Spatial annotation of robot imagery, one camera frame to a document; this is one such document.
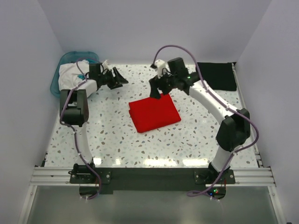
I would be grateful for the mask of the red t shirt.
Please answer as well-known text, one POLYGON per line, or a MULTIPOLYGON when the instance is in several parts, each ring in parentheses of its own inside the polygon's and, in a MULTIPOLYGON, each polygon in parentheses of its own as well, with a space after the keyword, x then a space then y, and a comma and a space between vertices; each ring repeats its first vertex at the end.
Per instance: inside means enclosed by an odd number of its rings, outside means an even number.
POLYGON ((138 133, 145 133, 181 121, 169 94, 160 99, 144 98, 130 102, 129 114, 138 133))

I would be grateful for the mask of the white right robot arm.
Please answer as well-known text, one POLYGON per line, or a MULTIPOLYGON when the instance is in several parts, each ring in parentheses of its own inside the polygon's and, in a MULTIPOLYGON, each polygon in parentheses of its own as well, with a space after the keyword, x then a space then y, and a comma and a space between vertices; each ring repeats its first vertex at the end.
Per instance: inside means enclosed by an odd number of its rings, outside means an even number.
POLYGON ((230 167, 229 157, 250 137, 249 112, 222 99, 198 72, 190 73, 181 57, 165 62, 156 60, 152 65, 156 75, 149 80, 150 97, 160 99, 173 89, 179 89, 201 103, 220 124, 216 141, 218 149, 209 163, 212 172, 220 173, 230 167))

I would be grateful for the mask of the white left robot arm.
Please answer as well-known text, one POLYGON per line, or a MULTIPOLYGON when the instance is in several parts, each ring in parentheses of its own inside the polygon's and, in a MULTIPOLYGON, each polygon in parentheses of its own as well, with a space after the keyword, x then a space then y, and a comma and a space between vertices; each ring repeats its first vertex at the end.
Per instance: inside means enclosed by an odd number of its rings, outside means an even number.
POLYGON ((120 88, 128 84, 117 70, 107 61, 89 62, 84 59, 73 64, 62 65, 64 74, 60 74, 60 112, 59 123, 72 129, 74 147, 78 155, 77 165, 94 169, 93 156, 87 139, 89 119, 88 97, 106 85, 109 89, 120 88))

